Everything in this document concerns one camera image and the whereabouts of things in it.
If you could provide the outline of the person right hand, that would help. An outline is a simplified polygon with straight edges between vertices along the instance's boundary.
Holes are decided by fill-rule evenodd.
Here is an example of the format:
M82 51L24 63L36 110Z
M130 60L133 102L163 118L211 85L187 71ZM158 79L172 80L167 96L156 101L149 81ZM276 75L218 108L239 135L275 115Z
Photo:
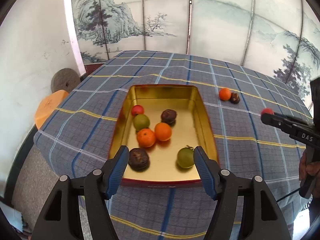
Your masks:
M299 180L304 180L307 175L319 177L320 163L319 161L306 163L306 151L303 152L303 155L299 162Z

